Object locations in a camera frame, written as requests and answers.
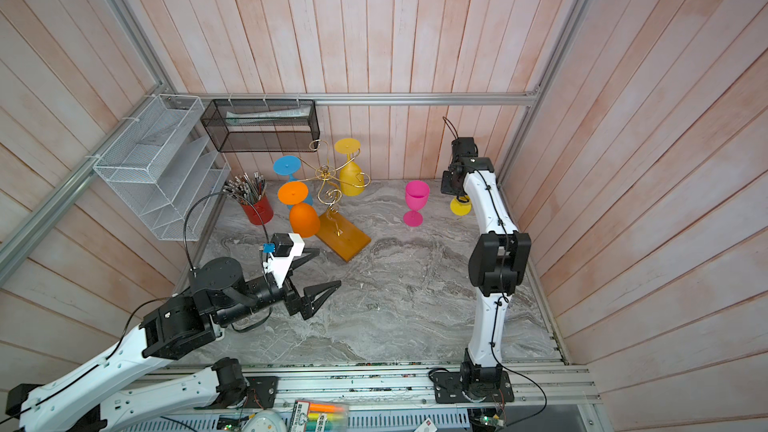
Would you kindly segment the pink wine glass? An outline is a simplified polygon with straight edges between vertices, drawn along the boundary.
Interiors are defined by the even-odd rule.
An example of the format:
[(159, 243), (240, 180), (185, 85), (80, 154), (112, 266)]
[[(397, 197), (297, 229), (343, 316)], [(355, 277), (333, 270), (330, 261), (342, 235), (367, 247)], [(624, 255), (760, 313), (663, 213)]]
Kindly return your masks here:
[(409, 208), (403, 216), (403, 221), (409, 227), (418, 227), (423, 223), (421, 210), (425, 207), (430, 196), (430, 186), (421, 180), (410, 181), (405, 187), (405, 201)]

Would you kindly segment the light yellow wine glass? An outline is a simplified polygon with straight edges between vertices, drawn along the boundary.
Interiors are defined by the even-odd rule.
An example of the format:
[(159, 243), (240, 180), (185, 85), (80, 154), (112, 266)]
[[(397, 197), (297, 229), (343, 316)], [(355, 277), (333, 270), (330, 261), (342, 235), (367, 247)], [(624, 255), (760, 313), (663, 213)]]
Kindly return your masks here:
[(459, 217), (468, 215), (472, 210), (471, 199), (467, 195), (454, 197), (450, 202), (450, 210)]

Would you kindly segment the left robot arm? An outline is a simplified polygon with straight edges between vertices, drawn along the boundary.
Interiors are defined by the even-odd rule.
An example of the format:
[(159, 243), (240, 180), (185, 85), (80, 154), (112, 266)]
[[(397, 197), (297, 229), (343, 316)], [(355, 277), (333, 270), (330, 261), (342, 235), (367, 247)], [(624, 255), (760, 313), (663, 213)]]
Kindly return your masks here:
[(47, 384), (20, 384), (5, 413), (22, 431), (110, 431), (166, 412), (243, 405), (250, 383), (240, 362), (224, 358), (177, 380), (133, 389), (131, 383), (222, 337), (226, 327), (276, 303), (312, 318), (340, 281), (298, 291), (267, 272), (251, 281), (228, 257), (191, 271), (189, 286), (124, 332), (118, 342)]

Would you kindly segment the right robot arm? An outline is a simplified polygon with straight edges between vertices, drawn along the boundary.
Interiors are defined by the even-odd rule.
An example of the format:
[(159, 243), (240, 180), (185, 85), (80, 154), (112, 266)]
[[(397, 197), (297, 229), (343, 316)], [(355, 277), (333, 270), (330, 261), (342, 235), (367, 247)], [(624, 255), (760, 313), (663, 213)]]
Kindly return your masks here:
[(493, 164), (479, 155), (471, 137), (457, 137), (451, 142), (451, 162), (443, 172), (441, 192), (469, 205), (480, 231), (468, 260), (476, 307), (458, 383), (471, 401), (512, 401), (509, 371), (501, 365), (501, 340), (509, 301), (525, 277), (530, 236), (513, 223)]

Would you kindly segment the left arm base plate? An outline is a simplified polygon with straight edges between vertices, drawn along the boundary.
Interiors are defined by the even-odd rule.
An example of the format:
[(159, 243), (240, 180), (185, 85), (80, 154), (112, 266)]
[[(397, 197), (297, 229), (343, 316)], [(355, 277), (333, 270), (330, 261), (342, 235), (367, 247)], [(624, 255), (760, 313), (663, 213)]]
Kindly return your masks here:
[(200, 406), (200, 409), (272, 408), (278, 382), (277, 376), (226, 379), (222, 385), (216, 387), (218, 395), (214, 402), (207, 406)]

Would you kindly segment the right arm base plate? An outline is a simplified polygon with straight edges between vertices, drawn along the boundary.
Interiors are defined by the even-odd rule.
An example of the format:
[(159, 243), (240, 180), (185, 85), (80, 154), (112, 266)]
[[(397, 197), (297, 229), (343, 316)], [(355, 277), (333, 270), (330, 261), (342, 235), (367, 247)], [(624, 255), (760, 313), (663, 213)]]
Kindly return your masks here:
[(507, 403), (515, 396), (509, 375), (503, 369), (498, 379), (469, 380), (466, 374), (434, 368), (427, 373), (438, 404)]

